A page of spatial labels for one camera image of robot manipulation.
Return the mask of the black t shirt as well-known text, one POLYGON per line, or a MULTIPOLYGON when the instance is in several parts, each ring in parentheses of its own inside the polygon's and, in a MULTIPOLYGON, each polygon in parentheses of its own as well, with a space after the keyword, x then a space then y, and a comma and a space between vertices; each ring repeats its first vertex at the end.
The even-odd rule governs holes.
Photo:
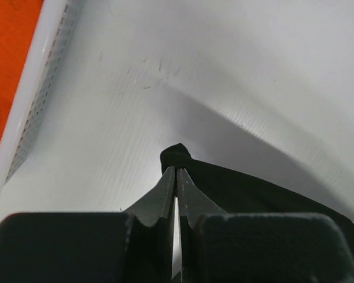
POLYGON ((257 177, 195 160, 181 143, 160 154, 162 171, 186 169, 195 186, 230 213, 321 213, 340 227, 353 222, 335 210, 303 195, 257 177))

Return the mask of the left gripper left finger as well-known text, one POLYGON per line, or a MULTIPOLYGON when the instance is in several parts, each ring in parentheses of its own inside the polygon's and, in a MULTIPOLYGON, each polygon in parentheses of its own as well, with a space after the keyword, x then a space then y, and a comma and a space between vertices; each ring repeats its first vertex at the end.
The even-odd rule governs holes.
POLYGON ((122 212, 23 212, 0 223, 0 282, 171 282, 176 170, 122 212))

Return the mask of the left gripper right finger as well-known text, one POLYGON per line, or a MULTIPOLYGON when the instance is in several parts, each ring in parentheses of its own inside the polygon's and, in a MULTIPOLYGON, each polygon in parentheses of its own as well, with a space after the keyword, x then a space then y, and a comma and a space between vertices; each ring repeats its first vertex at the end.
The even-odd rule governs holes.
POLYGON ((354 282, 342 231, 317 213, 228 213, 176 173, 180 282, 354 282))

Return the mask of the white plastic laundry basket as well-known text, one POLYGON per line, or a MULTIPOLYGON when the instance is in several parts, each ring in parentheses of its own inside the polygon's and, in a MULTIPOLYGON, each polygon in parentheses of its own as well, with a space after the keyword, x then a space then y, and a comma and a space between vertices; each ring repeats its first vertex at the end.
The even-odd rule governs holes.
POLYGON ((44 1, 0 142, 0 194, 40 130, 83 1, 44 1))

